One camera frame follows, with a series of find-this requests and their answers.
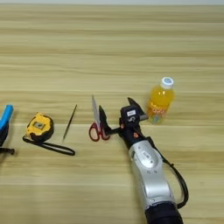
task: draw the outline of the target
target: black wire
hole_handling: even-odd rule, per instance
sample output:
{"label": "black wire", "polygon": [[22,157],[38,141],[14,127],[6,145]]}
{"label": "black wire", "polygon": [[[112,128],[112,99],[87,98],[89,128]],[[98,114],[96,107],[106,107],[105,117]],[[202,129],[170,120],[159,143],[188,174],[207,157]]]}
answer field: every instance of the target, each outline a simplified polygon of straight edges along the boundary
{"label": "black wire", "polygon": [[158,149],[158,148],[156,147],[156,145],[153,143],[152,139],[151,139],[149,136],[148,136],[146,139],[150,142],[150,145],[152,146],[152,148],[154,148],[154,149],[160,154],[161,158],[163,159],[163,162],[164,162],[165,164],[169,165],[169,166],[173,169],[173,171],[174,171],[174,173],[175,173],[175,175],[176,175],[176,177],[177,177],[177,179],[178,179],[178,182],[179,182],[179,184],[180,184],[180,186],[181,186],[181,190],[182,190],[182,192],[183,192],[183,194],[184,194],[183,201],[180,202],[180,203],[178,203],[178,208],[184,207],[184,206],[186,205],[186,202],[189,200],[189,192],[188,192],[188,188],[187,188],[187,185],[186,185],[186,182],[185,182],[184,178],[183,178],[182,175],[179,173],[179,171],[174,167],[174,164],[171,164],[171,163],[170,163],[170,162],[169,162],[169,161],[162,155],[162,153],[159,151],[159,149]]}
{"label": "black wire", "polygon": [[68,155],[68,156],[75,155],[75,151],[70,148],[67,148],[66,146],[62,146],[62,145],[58,145],[58,144],[54,144],[54,143],[37,143],[37,142],[33,142],[32,140],[26,138],[25,136],[23,137],[23,140],[28,144],[34,144],[34,145],[37,145],[37,146],[42,147],[49,151],[56,151],[58,153]]}

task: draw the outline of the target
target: red scissors handle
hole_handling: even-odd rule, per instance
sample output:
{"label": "red scissors handle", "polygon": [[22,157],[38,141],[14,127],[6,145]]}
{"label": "red scissors handle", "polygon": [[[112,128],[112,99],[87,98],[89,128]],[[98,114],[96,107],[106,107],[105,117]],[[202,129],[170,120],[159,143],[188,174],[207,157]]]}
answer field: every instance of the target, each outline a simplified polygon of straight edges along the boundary
{"label": "red scissors handle", "polygon": [[110,136],[106,136],[104,130],[101,128],[101,130],[98,130],[97,124],[94,122],[89,128],[88,131],[89,137],[94,141],[98,142],[100,140],[100,137],[102,140],[109,140]]}

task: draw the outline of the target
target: orange liquid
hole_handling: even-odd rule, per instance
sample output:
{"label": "orange liquid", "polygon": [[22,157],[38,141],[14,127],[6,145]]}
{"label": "orange liquid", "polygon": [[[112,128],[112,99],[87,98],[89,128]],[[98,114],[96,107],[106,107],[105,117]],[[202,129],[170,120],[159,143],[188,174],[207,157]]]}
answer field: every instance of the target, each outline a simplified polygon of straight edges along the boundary
{"label": "orange liquid", "polygon": [[160,86],[152,89],[147,106],[147,114],[153,124],[158,124],[163,121],[173,98],[174,92],[172,89],[164,89]]}

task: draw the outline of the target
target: bottle label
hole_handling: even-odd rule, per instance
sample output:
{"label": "bottle label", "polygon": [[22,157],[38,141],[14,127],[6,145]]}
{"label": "bottle label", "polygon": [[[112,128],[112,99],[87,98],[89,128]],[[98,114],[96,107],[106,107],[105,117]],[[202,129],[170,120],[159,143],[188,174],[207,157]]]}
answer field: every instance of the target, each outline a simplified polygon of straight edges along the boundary
{"label": "bottle label", "polygon": [[168,107],[159,107],[153,102],[150,102],[148,115],[153,123],[159,123],[164,118]]}

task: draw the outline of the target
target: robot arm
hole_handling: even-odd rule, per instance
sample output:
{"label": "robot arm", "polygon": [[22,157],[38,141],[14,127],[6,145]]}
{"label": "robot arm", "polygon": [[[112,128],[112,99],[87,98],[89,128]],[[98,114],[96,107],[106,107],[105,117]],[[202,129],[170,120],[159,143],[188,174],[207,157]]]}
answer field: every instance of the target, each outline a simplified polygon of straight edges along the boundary
{"label": "robot arm", "polygon": [[[128,149],[148,224],[183,224],[178,208],[188,201],[186,182],[168,160],[158,151],[150,137],[145,137],[139,123],[148,117],[140,106],[129,98],[129,106],[121,109],[120,127],[111,129],[102,107],[99,108],[101,125],[106,135],[119,134]],[[163,163],[176,173],[185,193],[184,201],[176,204],[172,190],[163,174]]]}

